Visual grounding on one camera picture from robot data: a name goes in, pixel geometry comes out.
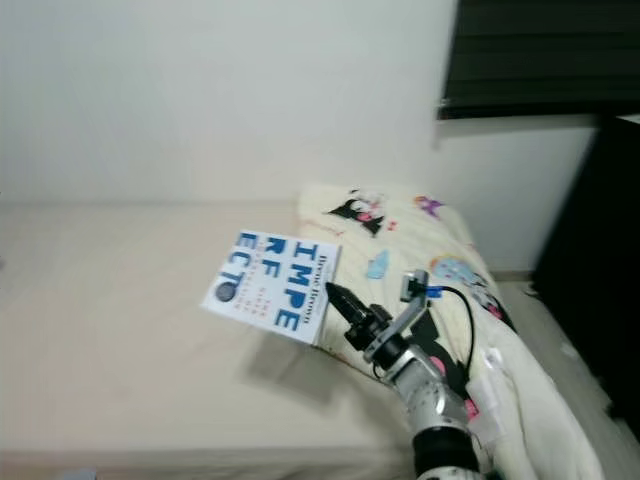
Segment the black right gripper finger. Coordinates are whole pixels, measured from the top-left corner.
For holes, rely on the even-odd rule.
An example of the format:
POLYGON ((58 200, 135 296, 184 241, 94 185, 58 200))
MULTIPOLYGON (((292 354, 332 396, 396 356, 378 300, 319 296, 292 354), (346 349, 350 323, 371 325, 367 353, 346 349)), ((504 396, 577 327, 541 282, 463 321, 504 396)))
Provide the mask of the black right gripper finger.
POLYGON ((348 324, 364 324, 366 317, 370 315, 369 307, 358 298, 356 293, 337 283, 328 282, 325 284, 328 300, 339 315, 348 324))

